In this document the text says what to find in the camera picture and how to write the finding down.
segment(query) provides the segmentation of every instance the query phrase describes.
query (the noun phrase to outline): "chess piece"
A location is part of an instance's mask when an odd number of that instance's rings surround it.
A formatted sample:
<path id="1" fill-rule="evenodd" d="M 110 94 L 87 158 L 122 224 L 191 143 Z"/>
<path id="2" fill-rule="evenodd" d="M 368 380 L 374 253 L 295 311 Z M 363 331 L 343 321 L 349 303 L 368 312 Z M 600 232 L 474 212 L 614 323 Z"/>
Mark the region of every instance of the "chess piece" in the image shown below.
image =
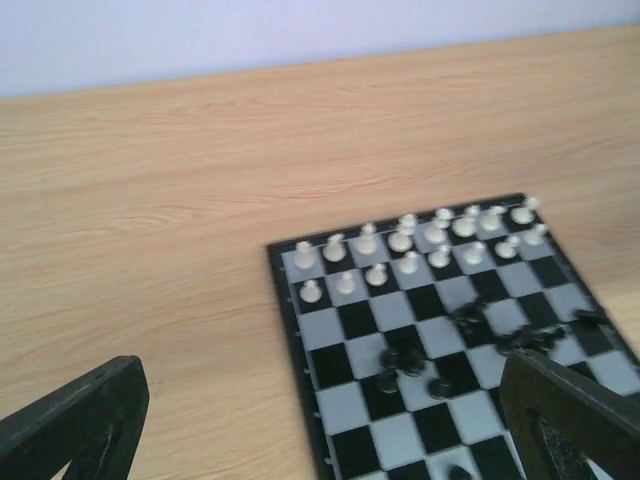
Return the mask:
<path id="1" fill-rule="evenodd" d="M 453 385 L 451 380 L 444 377 L 432 378 L 427 384 L 427 391 L 433 398 L 449 398 L 451 396 Z"/>
<path id="2" fill-rule="evenodd" d="M 448 208 L 440 208 L 436 210 L 436 216 L 424 230 L 424 238 L 433 245 L 444 243 L 447 236 L 444 230 L 451 224 L 453 212 Z"/>
<path id="3" fill-rule="evenodd" d="M 353 280 L 353 274 L 344 272 L 336 282 L 336 290 L 343 295 L 349 295 L 356 289 L 356 282 Z"/>
<path id="4" fill-rule="evenodd" d="M 520 224 L 526 225 L 535 219 L 534 211 L 540 206 L 540 200 L 535 197 L 525 199 L 523 205 L 511 210 L 511 219 Z"/>
<path id="5" fill-rule="evenodd" d="M 507 211 L 502 205 L 494 205 L 480 219 L 480 226 L 487 232 L 495 232 L 502 225 L 502 215 Z"/>
<path id="6" fill-rule="evenodd" d="M 412 251 L 405 253 L 404 257 L 398 260 L 398 270 L 406 275 L 415 273 L 418 270 L 418 254 Z"/>
<path id="7" fill-rule="evenodd" d="M 400 218 L 396 231 L 389 236 L 389 248 L 398 253 L 409 250 L 413 246 L 411 235 L 413 235 L 416 224 L 416 217 L 411 213 Z"/>
<path id="8" fill-rule="evenodd" d="M 459 465 L 452 465 L 447 473 L 448 480 L 473 480 L 469 472 Z"/>
<path id="9" fill-rule="evenodd" d="M 395 370 L 385 370 L 376 375 L 376 388 L 382 393 L 398 391 L 398 374 Z"/>
<path id="10" fill-rule="evenodd" d="M 400 353 L 400 370 L 410 377 L 417 377 L 424 371 L 425 360 L 419 350 L 408 349 Z"/>
<path id="11" fill-rule="evenodd" d="M 465 211 L 464 215 L 453 222 L 453 232 L 459 237 L 470 237 L 476 233 L 476 220 L 480 213 L 480 207 L 478 205 L 470 205 Z"/>
<path id="12" fill-rule="evenodd" d="M 310 242 L 296 243 L 296 256 L 293 259 L 293 263 L 295 263 L 296 267 L 300 270 L 307 270 L 313 267 L 315 258 Z"/>
<path id="13" fill-rule="evenodd" d="M 322 249 L 324 258 L 334 263 L 342 260 L 347 255 L 342 240 L 344 240 L 342 233 L 331 235 L 327 240 L 327 245 Z"/>
<path id="14" fill-rule="evenodd" d="M 400 367 L 400 351 L 397 348 L 389 348 L 380 355 L 382 368 L 396 369 Z"/>
<path id="15" fill-rule="evenodd" d="M 448 245 L 440 245 L 438 250 L 431 252 L 427 259 L 429 264 L 435 268 L 444 268 L 451 261 L 451 248 Z"/>
<path id="16" fill-rule="evenodd" d="M 376 263 L 364 274 L 367 283 L 374 287 L 383 285 L 387 281 L 387 277 L 387 266 L 384 263 Z"/>
<path id="17" fill-rule="evenodd" d="M 322 297 L 322 290 L 315 280 L 307 280 L 300 289 L 300 298 L 307 303 L 316 303 Z"/>
<path id="18" fill-rule="evenodd" d="M 549 227 L 544 223 L 536 223 L 531 230 L 527 230 L 522 234 L 522 238 L 527 245 L 537 247 L 538 245 L 542 245 L 544 234 L 548 231 Z"/>
<path id="19" fill-rule="evenodd" d="M 360 236 L 356 239 L 356 250 L 362 255 L 371 255 L 376 251 L 376 240 L 374 234 L 376 226 L 373 223 L 365 223 L 360 229 Z"/>
<path id="20" fill-rule="evenodd" d="M 469 265 L 477 265 L 482 262 L 486 249 L 487 247 L 484 243 L 473 242 L 471 246 L 464 251 L 462 257 Z"/>
<path id="21" fill-rule="evenodd" d="M 516 235 L 509 235 L 504 242 L 496 245 L 496 254 L 504 259 L 511 259 L 518 254 L 516 247 L 520 245 L 520 238 Z"/>

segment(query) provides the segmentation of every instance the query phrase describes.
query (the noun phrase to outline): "white square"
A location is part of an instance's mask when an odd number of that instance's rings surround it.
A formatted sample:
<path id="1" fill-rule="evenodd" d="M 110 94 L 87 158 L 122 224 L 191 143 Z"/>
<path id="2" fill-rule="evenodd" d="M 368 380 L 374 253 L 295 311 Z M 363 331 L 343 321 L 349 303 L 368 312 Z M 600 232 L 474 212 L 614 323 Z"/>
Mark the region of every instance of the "white square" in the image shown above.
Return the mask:
<path id="1" fill-rule="evenodd" d="M 466 348 L 458 329 L 447 317 L 418 322 L 417 329 L 431 359 L 461 352 Z"/>
<path id="2" fill-rule="evenodd" d="M 500 385 L 507 359 L 496 351 L 495 346 L 483 345 L 469 350 L 467 358 L 482 388 L 490 389 Z"/>
<path id="3" fill-rule="evenodd" d="M 374 422 L 370 426 L 380 465 L 390 470 L 422 460 L 424 450 L 410 413 Z"/>
<path id="4" fill-rule="evenodd" d="M 468 445 L 495 437 L 503 431 L 500 417 L 484 390 L 451 400 L 449 410 L 460 438 Z"/>

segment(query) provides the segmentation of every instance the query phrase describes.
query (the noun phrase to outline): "white wall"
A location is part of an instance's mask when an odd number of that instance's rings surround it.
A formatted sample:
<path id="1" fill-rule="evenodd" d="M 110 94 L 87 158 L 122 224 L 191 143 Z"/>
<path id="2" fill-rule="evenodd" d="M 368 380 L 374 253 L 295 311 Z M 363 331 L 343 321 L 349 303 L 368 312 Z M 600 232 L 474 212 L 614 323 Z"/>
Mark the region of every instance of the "white wall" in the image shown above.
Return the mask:
<path id="1" fill-rule="evenodd" d="M 640 0 L 0 0 L 0 96 L 640 21 Z"/>

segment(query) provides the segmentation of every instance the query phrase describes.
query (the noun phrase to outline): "black square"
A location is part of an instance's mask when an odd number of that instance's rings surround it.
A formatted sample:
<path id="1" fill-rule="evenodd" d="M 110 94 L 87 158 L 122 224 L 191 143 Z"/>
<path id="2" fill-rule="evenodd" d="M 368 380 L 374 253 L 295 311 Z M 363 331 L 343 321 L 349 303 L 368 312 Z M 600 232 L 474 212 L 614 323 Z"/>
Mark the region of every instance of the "black square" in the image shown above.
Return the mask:
<path id="1" fill-rule="evenodd" d="M 353 380 L 353 371 L 344 344 L 331 345 L 311 351 L 318 386 L 335 387 Z"/>
<path id="2" fill-rule="evenodd" d="M 517 298 L 522 311 L 529 319 L 529 323 L 534 329 L 556 325 L 560 319 L 549 304 L 547 297 L 542 292 L 532 293 L 524 297 Z"/>
<path id="3" fill-rule="evenodd" d="M 316 303 L 307 303 L 300 297 L 300 289 L 304 286 L 304 282 L 293 284 L 293 288 L 296 292 L 296 298 L 298 299 L 298 305 L 300 306 L 301 314 L 317 312 L 319 310 L 324 310 L 325 308 L 331 308 L 331 298 L 329 297 L 329 290 L 327 289 L 327 282 L 325 282 L 324 277 L 319 277 L 314 280 L 318 282 L 318 287 L 322 291 L 322 296 Z"/>
<path id="4" fill-rule="evenodd" d="M 391 292 L 397 292 L 398 290 L 400 290 L 400 287 L 398 286 L 398 281 L 396 280 L 396 276 L 393 274 L 393 270 L 391 269 L 391 266 L 387 263 L 385 263 L 384 265 L 386 265 L 387 267 L 387 281 L 384 282 L 382 285 L 379 286 L 375 286 L 375 285 L 370 285 L 369 282 L 367 282 L 366 280 L 366 273 L 367 271 L 371 268 L 371 267 L 367 267 L 367 268 L 362 268 L 362 278 L 365 279 L 364 283 L 367 286 L 367 290 L 369 291 L 369 295 L 371 297 L 377 297 L 379 295 L 386 295 L 387 293 L 391 293 Z"/>
<path id="5" fill-rule="evenodd" d="M 425 261 L 427 262 L 427 265 L 431 269 L 431 273 L 433 273 L 433 278 L 436 279 L 438 282 L 464 275 L 464 273 L 462 273 L 462 270 L 460 269 L 460 265 L 458 265 L 458 261 L 453 255 L 449 257 L 449 263 L 442 268 L 436 268 L 429 263 L 428 253 L 425 255 Z"/>
<path id="6" fill-rule="evenodd" d="M 344 248 L 347 254 L 344 256 L 342 260 L 339 262 L 330 262 L 324 255 L 322 254 L 322 248 L 319 248 L 320 256 L 322 257 L 322 263 L 324 264 L 324 271 L 327 275 L 338 272 L 346 272 L 347 270 L 352 270 L 356 268 L 356 264 L 353 261 L 353 256 L 351 255 L 351 250 L 347 247 L 346 243 Z"/>
<path id="7" fill-rule="evenodd" d="M 475 348 L 481 345 L 495 343 L 497 340 L 496 334 L 491 329 L 484 314 L 482 314 L 481 318 L 481 322 L 471 324 L 467 328 L 456 325 L 467 348 Z"/>
<path id="8" fill-rule="evenodd" d="M 373 312 L 366 300 L 338 307 L 338 318 L 347 340 L 364 337 L 378 331 Z"/>
<path id="9" fill-rule="evenodd" d="M 516 461 L 503 436 L 483 440 L 469 448 L 482 478 L 521 480 Z"/>
<path id="10" fill-rule="evenodd" d="M 500 387 L 495 387 L 489 390 L 489 397 L 491 397 L 493 406 L 496 408 L 496 412 L 498 412 L 500 420 L 502 420 L 502 425 L 504 425 L 504 428 L 507 428 L 507 420 L 504 418 L 504 410 L 502 409 L 502 402 L 500 401 Z"/>
<path id="11" fill-rule="evenodd" d="M 360 427 L 331 437 L 342 478 L 356 478 L 380 470 L 380 461 L 369 427 Z"/>
<path id="12" fill-rule="evenodd" d="M 579 373 L 583 377 L 587 377 L 588 379 L 593 380 L 594 382 L 597 382 L 596 377 L 593 375 L 593 372 L 591 371 L 591 369 L 589 368 L 589 365 L 587 365 L 586 362 L 580 362 L 574 365 L 570 365 L 569 368 L 574 372 Z"/>
<path id="13" fill-rule="evenodd" d="M 427 352 L 420 340 L 420 334 L 415 325 L 407 325 L 406 327 L 396 328 L 395 330 L 389 330 L 384 332 L 384 337 L 387 340 L 387 345 L 398 350 L 417 350 L 427 358 Z"/>
<path id="14" fill-rule="evenodd" d="M 423 461 L 389 470 L 387 476 L 389 480 L 431 480 L 427 465 Z"/>
<path id="15" fill-rule="evenodd" d="M 360 387 L 362 388 L 371 421 L 397 415 L 407 410 L 399 390 L 393 393 L 383 393 L 378 390 L 375 375 L 362 379 Z"/>
<path id="16" fill-rule="evenodd" d="M 599 326 L 585 325 L 581 321 L 569 322 L 569 326 L 587 355 L 593 356 L 613 350 L 613 345 Z"/>
<path id="17" fill-rule="evenodd" d="M 462 443 L 446 403 L 413 412 L 413 419 L 427 453 Z"/>
<path id="18" fill-rule="evenodd" d="M 552 288 L 569 283 L 569 279 L 553 257 L 531 260 L 529 264 L 544 288 Z"/>
<path id="19" fill-rule="evenodd" d="M 447 314 L 435 285 L 412 288 L 405 293 L 416 320 L 427 320 Z"/>
<path id="20" fill-rule="evenodd" d="M 491 254 L 491 258 L 493 258 L 493 261 L 499 267 L 504 267 L 505 265 L 511 265 L 512 263 L 518 263 L 522 261 L 519 253 L 516 253 L 513 258 L 502 258 L 496 253 L 496 245 L 500 242 L 504 242 L 506 238 L 507 236 L 503 235 L 501 237 L 490 238 L 489 240 L 485 241 L 485 243 L 487 244 L 487 250 L 489 250 L 489 253 Z"/>
<path id="21" fill-rule="evenodd" d="M 440 376 L 451 381 L 451 396 L 455 397 L 480 389 L 478 379 L 464 352 L 436 358 L 434 362 Z"/>
<path id="22" fill-rule="evenodd" d="M 478 292 L 478 296 L 485 303 L 498 302 L 509 298 L 509 292 L 507 292 L 498 272 L 495 270 L 469 275 L 469 279 L 476 292 Z"/>

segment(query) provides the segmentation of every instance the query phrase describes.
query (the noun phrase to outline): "fallen chess piece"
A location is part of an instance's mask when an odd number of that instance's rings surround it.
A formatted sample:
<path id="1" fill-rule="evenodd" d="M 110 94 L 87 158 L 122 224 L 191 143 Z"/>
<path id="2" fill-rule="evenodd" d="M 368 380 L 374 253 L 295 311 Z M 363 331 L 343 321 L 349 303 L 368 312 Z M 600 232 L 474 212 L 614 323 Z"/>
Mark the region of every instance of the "fallen chess piece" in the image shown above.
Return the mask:
<path id="1" fill-rule="evenodd" d="M 447 474 L 448 480 L 473 480 L 473 477 L 460 465 L 453 465 Z"/>
<path id="2" fill-rule="evenodd" d="M 597 328 L 601 325 L 607 324 L 607 315 L 604 312 L 604 309 L 577 309 L 573 311 L 573 318 L 588 328 Z"/>
<path id="3" fill-rule="evenodd" d="M 448 378 L 432 378 L 427 383 L 427 392 L 433 398 L 444 399 L 451 396 L 452 387 L 451 380 Z"/>
<path id="4" fill-rule="evenodd" d="M 376 376 L 376 388 L 382 393 L 398 391 L 398 374 L 395 370 L 385 370 Z"/>
<path id="5" fill-rule="evenodd" d="M 400 351 L 397 348 L 389 348 L 380 355 L 380 365 L 385 370 L 400 367 Z"/>

